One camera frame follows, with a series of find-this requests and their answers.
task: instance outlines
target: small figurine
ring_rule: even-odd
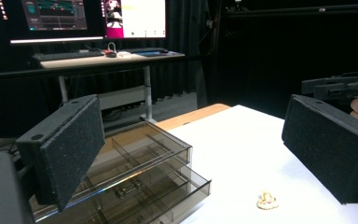
[[[272,197],[268,191],[263,191],[261,194],[261,199],[257,201],[257,207],[264,210],[273,209],[278,206],[279,204],[276,198]]]

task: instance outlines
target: white tabletop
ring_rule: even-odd
[[[43,68],[66,68],[66,67],[77,67],[84,65],[98,65],[98,64],[114,64],[114,63],[124,63],[124,62],[147,62],[153,60],[159,60],[163,58],[172,58],[172,57],[183,57],[185,54],[177,52],[168,52],[166,54],[161,54],[161,56],[155,57],[145,57],[138,54],[131,54],[126,57],[116,57],[108,58],[105,56],[100,57],[89,57],[89,58],[78,58],[78,59],[67,59],[67,60],[58,60],[58,61],[47,61],[40,63]]]
[[[237,105],[170,131],[193,146],[192,169],[212,179],[183,223],[358,224],[358,203],[340,204],[283,144],[283,122]],[[262,190],[280,206],[257,208]]]

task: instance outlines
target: plastic drawer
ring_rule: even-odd
[[[37,223],[171,223],[210,194],[211,181],[186,166],[191,146],[155,125],[132,125],[107,141],[62,213],[32,200]]]

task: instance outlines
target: dark background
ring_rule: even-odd
[[[163,47],[186,55],[199,54],[198,44],[206,30],[207,6],[207,0],[167,0],[166,38],[115,40],[117,49]],[[54,53],[84,49],[85,44],[93,48],[106,49],[110,41],[12,47],[9,45],[0,12],[0,73],[26,72],[34,69],[30,59],[37,52]],[[180,95],[183,92],[194,92],[195,74],[199,70],[200,63],[194,62],[152,66],[153,101],[157,102],[161,98]],[[119,74],[106,71],[98,76],[67,75],[71,76],[66,80],[70,98],[118,91],[142,85],[144,82],[141,70]],[[0,79],[0,137],[20,136],[57,110],[60,104],[61,93],[56,77]]]
[[[235,13],[228,11],[235,6],[233,0],[167,0],[166,39],[123,40],[117,45],[165,47],[191,55],[199,53],[199,42],[208,33],[207,40],[203,39],[206,49],[212,43],[212,50],[206,51],[213,53],[212,59],[203,64],[208,104],[245,105],[279,118],[284,118],[290,95],[301,92],[302,80],[358,71],[358,1],[247,0],[241,5],[253,14],[232,16]],[[286,10],[347,5],[353,6],[352,10],[336,13]],[[206,27],[208,17],[214,21],[212,30]],[[106,43],[90,44],[103,47]],[[41,49],[55,50],[53,46]],[[34,48],[8,44],[0,15],[0,73],[31,69],[29,59],[33,53]],[[164,96],[197,90],[194,74],[200,70],[198,64],[152,69],[155,102]],[[106,80],[116,84],[101,85]],[[81,92],[70,94],[119,90],[142,80],[136,74],[73,79],[69,83],[77,83]],[[0,80],[0,137],[25,133],[56,110],[60,100],[56,78]]]
[[[234,1],[215,3],[221,8],[209,81],[218,92],[210,103],[284,119],[303,80],[358,72],[358,1],[242,1],[248,13],[233,10]],[[329,7],[321,13],[315,6]]]

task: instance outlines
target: computer monitor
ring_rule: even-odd
[[[101,3],[95,0],[0,0],[10,44],[103,39]]]
[[[105,38],[165,38],[165,0],[101,0]]]

